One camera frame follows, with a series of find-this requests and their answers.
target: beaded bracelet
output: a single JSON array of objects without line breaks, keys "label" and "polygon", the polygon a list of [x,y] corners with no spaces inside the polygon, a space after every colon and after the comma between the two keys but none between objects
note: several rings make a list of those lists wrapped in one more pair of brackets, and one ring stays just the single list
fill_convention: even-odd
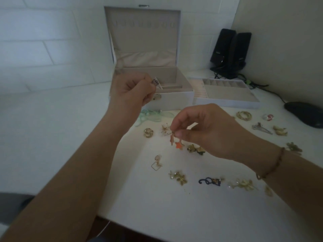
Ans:
[{"label": "beaded bracelet", "polygon": [[276,164],[272,167],[272,169],[270,169],[269,172],[267,172],[266,174],[264,174],[263,176],[259,176],[258,174],[256,174],[257,176],[257,179],[260,180],[260,179],[264,179],[267,177],[267,175],[269,175],[270,173],[276,171],[277,167],[279,167],[280,163],[282,162],[282,157],[284,155],[284,151],[285,151],[285,148],[281,148],[280,150],[280,155],[278,157],[278,160],[276,162]]}]

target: hand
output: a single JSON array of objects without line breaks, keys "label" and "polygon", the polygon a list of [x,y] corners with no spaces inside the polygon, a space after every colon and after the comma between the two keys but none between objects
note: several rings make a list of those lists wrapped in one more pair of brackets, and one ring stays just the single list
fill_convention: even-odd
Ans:
[{"label": "hand", "polygon": [[[187,130],[193,123],[198,124]],[[240,155],[259,139],[216,104],[183,109],[174,118],[171,130],[175,137],[196,143],[216,157],[239,162]]]},{"label": "hand", "polygon": [[141,107],[151,101],[156,86],[146,73],[126,73],[115,76],[111,83],[107,121],[122,137],[136,122]]}]

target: silver hair clip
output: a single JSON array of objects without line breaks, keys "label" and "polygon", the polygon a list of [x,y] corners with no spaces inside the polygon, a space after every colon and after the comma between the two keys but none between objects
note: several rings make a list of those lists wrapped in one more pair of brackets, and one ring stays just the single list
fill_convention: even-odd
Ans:
[{"label": "silver hair clip", "polygon": [[252,125],[253,130],[259,130],[268,134],[273,134],[271,131],[267,130],[266,128],[262,127],[261,123],[258,122],[257,125]]}]

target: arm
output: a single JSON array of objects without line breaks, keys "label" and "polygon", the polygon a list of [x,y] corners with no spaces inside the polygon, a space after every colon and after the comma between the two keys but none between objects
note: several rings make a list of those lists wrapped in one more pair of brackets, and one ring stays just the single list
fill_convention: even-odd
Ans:
[{"label": "arm", "polygon": [[122,74],[114,78],[107,113],[11,224],[1,241],[85,241],[99,208],[116,147],[155,89],[146,74]]},{"label": "arm", "polygon": [[[198,123],[187,130],[193,123]],[[215,104],[183,109],[173,120],[175,136],[210,154],[240,162],[263,176],[277,163],[281,148],[256,137]],[[264,181],[290,207],[322,226],[323,169],[290,151]]]}]

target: white wall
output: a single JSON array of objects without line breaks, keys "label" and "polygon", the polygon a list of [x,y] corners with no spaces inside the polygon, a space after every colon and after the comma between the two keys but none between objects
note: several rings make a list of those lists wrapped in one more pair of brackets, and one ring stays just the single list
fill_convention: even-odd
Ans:
[{"label": "white wall", "polygon": [[243,73],[323,107],[322,8],[323,0],[240,0],[232,28],[252,32]]},{"label": "white wall", "polygon": [[0,0],[0,94],[111,80],[103,6],[183,11],[179,66],[210,67],[239,0]]}]

